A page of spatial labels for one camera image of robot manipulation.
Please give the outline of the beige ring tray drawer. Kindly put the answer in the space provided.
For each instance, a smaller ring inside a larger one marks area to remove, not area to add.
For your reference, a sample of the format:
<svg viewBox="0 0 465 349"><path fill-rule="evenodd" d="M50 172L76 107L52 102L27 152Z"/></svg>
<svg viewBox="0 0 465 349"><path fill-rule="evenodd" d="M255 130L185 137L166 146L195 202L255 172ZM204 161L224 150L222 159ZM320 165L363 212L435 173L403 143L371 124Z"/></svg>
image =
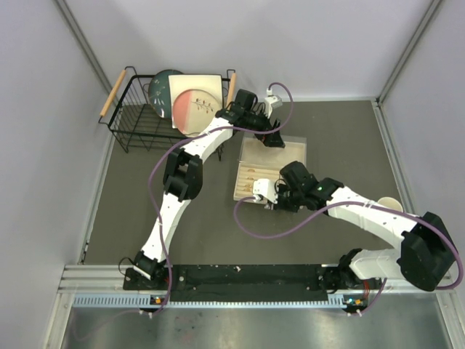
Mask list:
<svg viewBox="0 0 465 349"><path fill-rule="evenodd" d="M241 198L251 196L255 180L266 178L275 182L280 178L279 171L280 167L240 162L233 191L233 199L239 201Z"/></svg>

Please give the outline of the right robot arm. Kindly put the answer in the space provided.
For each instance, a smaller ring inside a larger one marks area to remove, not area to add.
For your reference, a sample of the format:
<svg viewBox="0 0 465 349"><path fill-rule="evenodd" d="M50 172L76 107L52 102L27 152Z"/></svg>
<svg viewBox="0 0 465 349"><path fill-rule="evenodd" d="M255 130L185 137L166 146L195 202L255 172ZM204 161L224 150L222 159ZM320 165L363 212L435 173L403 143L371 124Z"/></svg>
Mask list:
<svg viewBox="0 0 465 349"><path fill-rule="evenodd" d="M303 163L280 170L274 207L290 212L320 211L352 223L389 244L381 250L353 249L339 261L339 279L354 288L364 280L406 280L432 292L456 261L457 251L442 219L426 212L419 217L382 206L329 177L317 180Z"/></svg>

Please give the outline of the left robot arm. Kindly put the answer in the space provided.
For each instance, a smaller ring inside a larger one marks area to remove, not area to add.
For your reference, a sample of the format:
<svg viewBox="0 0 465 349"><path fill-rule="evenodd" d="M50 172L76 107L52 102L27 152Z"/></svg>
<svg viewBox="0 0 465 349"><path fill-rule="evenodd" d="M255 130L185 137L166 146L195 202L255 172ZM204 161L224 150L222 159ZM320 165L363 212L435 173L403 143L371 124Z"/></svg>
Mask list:
<svg viewBox="0 0 465 349"><path fill-rule="evenodd" d="M163 174L163 199L155 206L157 218L148 240L134 258L134 270L149 288L164 282L164 263L176 227L190 202L203 186L203 163L214 151L236 132L253 134L268 148L284 148L280 135L283 124L270 121L282 100L272 92L271 84L264 99L264 110L254 111L256 95L239 89L235 99L216 112L210 124L199 134L172 146L163 156L166 167Z"/></svg>

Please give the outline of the beige jewelry box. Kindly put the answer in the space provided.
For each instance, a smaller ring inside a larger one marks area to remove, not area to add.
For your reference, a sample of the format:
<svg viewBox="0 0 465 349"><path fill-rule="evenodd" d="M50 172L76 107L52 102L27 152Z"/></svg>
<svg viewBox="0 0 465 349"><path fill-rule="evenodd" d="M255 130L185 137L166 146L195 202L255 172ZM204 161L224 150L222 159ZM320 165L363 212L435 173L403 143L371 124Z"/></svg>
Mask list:
<svg viewBox="0 0 465 349"><path fill-rule="evenodd" d="M245 135L240 149L239 162L277 170L293 161L306 165L307 139L285 135L282 139L285 144L283 148L271 148L266 147L255 136Z"/></svg>

